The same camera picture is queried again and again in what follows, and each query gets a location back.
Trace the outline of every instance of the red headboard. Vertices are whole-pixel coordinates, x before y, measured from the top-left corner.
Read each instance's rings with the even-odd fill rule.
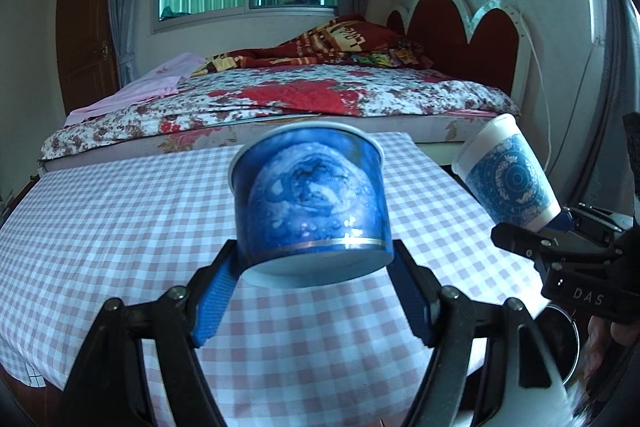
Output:
[[[522,17],[504,3],[492,0],[470,17],[463,0],[419,0],[412,12],[393,10],[386,25],[422,44],[435,70],[522,102],[530,47]]]

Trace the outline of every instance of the brown wooden door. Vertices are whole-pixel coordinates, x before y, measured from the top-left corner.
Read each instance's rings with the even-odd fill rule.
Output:
[[[66,114],[118,90],[107,0],[58,0],[56,46]]]

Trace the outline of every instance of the screw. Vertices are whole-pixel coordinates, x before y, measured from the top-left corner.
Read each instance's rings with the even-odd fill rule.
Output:
[[[173,288],[169,288],[169,291],[166,295],[174,301],[179,301],[180,299],[184,299],[187,295],[187,288],[184,286],[174,286]]]
[[[460,292],[453,286],[443,286],[442,295],[444,295],[447,299],[457,299],[458,297],[460,297]]]
[[[120,299],[112,297],[102,306],[105,311],[114,312],[120,307]]]
[[[509,297],[507,299],[507,306],[515,312],[521,312],[524,309],[524,304],[522,304],[522,301],[520,299],[516,299],[515,297]]]

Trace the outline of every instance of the blue cup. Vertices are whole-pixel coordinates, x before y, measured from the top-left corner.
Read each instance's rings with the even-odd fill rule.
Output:
[[[451,168],[496,224],[538,232],[560,213],[540,162],[510,114],[467,140]]]
[[[379,144],[332,122],[283,125],[229,167],[238,271],[258,286],[356,279],[391,263]]]

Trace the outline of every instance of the checkered tablecloth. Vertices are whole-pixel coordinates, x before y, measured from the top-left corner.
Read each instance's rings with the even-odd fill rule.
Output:
[[[406,134],[385,150],[392,232],[418,264],[471,298],[546,304],[531,264],[493,247],[491,219]],[[238,147],[50,172],[0,230],[0,363],[26,384],[64,387],[101,304],[157,299],[235,237],[226,171]],[[198,350],[230,427],[359,426],[406,410],[430,351],[412,336],[385,270],[296,290],[242,280]],[[482,361],[482,345],[470,370]],[[173,424],[145,343],[159,424]]]

